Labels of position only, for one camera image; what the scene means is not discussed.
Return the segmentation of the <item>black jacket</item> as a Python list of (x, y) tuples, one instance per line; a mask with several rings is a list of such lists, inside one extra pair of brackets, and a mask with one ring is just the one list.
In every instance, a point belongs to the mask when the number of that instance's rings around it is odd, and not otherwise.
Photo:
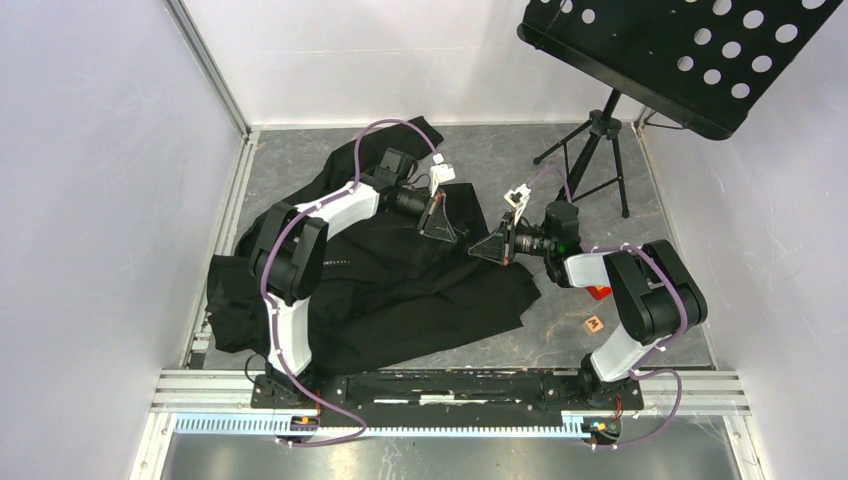
[[(278, 202), (317, 200), (352, 180), (354, 141), (338, 147), (308, 184)], [(402, 125), (368, 134), (360, 165), (373, 170), (388, 148), (423, 160), (431, 149)], [(447, 215), (462, 240), (476, 242), (488, 227), (474, 187), (448, 184)], [(231, 256), (210, 261), (206, 286), (215, 346), (267, 356), (270, 334), (258, 280), (250, 272), (253, 247), (269, 209), (260, 213)], [(417, 220), (379, 212), (327, 244), (321, 282), (310, 297), (310, 367), (341, 375), (392, 366), (522, 327), (521, 316), (541, 293), (521, 264), (497, 266), (466, 254), (462, 243), (426, 238)]]

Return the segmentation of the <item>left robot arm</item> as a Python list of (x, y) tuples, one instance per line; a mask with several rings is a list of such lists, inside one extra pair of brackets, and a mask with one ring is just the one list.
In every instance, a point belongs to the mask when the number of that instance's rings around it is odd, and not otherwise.
[(389, 148), (371, 171), (356, 165), (353, 179), (340, 189), (307, 203), (282, 203), (265, 217), (250, 267), (267, 312), (265, 376), (288, 406), (302, 407), (314, 394), (314, 381), (304, 374), (312, 359), (309, 299), (321, 280), (330, 239), (380, 211), (395, 211), (415, 219), (420, 235), (457, 243), (441, 187), (456, 174), (442, 154), (433, 159), (423, 189), (406, 183), (414, 158)]

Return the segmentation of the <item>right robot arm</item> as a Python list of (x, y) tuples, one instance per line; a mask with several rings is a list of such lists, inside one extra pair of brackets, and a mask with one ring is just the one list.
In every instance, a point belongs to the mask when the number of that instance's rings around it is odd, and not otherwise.
[(619, 325), (582, 360), (573, 395), (591, 408), (602, 408), (635, 383), (652, 352), (703, 323), (708, 307), (669, 241), (585, 250), (578, 213), (565, 200), (550, 203), (539, 225), (507, 213), (468, 253), (501, 266), (518, 254), (540, 257), (548, 278), (561, 288), (610, 289)]

